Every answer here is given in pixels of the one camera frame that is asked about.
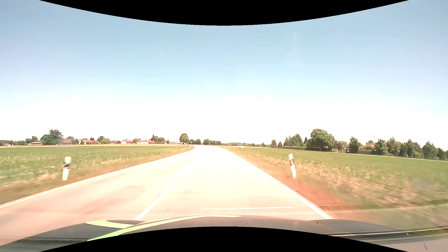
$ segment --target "crop field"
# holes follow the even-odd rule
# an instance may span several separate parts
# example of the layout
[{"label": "crop field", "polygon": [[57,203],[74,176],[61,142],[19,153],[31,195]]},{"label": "crop field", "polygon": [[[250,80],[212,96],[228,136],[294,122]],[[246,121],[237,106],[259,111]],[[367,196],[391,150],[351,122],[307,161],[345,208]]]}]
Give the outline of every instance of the crop field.
[{"label": "crop field", "polygon": [[[94,177],[189,150],[183,145],[85,145],[0,148],[0,204],[62,184]],[[62,165],[72,157],[70,177]]]},{"label": "crop field", "polygon": [[[420,224],[429,220],[435,225],[444,219],[448,225],[448,162],[288,149],[226,149],[256,166],[269,167],[268,173],[280,171],[289,179],[288,154],[292,153],[296,181],[342,198],[342,210],[369,209],[382,219],[407,215],[405,222],[420,218]],[[331,206],[322,207],[332,210]]]}]

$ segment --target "asphalt road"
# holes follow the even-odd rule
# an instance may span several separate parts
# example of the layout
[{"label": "asphalt road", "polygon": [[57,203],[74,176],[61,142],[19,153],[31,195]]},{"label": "asphalt road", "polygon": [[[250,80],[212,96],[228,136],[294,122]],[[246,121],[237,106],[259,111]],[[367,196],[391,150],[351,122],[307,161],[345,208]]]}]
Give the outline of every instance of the asphalt road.
[{"label": "asphalt road", "polygon": [[247,214],[331,218],[240,157],[213,146],[0,206],[0,245],[106,219]]}]

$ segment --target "farm building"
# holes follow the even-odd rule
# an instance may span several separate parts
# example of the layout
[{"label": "farm building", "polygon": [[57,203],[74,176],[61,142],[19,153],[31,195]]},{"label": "farm building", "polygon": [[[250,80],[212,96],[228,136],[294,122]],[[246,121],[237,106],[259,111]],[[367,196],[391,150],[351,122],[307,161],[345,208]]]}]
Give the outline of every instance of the farm building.
[{"label": "farm building", "polygon": [[29,143],[28,145],[43,145],[43,142],[32,142],[32,143]]},{"label": "farm building", "polygon": [[134,142],[132,140],[122,140],[120,141],[121,144],[133,144]]}]

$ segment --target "sky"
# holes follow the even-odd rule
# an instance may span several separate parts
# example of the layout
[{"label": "sky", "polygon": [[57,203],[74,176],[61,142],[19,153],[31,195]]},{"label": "sky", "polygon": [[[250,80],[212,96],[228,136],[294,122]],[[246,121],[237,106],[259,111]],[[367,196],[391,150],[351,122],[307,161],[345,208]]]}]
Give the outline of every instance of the sky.
[{"label": "sky", "polygon": [[448,1],[194,26],[0,0],[0,139],[270,143],[315,128],[448,149]]}]

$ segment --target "grass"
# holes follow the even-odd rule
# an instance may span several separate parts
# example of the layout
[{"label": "grass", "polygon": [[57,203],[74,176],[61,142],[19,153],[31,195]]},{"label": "grass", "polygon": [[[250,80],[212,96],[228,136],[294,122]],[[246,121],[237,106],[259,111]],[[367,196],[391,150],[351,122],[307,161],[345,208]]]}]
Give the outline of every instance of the grass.
[{"label": "grass", "polygon": [[[0,204],[190,150],[182,145],[85,145],[0,149]],[[61,180],[64,157],[70,177]]]},{"label": "grass", "polygon": [[[448,225],[448,162],[288,149],[226,149],[289,178],[288,154],[292,153],[296,181],[313,184],[341,198],[346,205],[339,206],[339,210],[363,210],[378,223],[395,226],[405,222],[411,226],[441,222]],[[330,206],[321,207],[331,210]]]}]

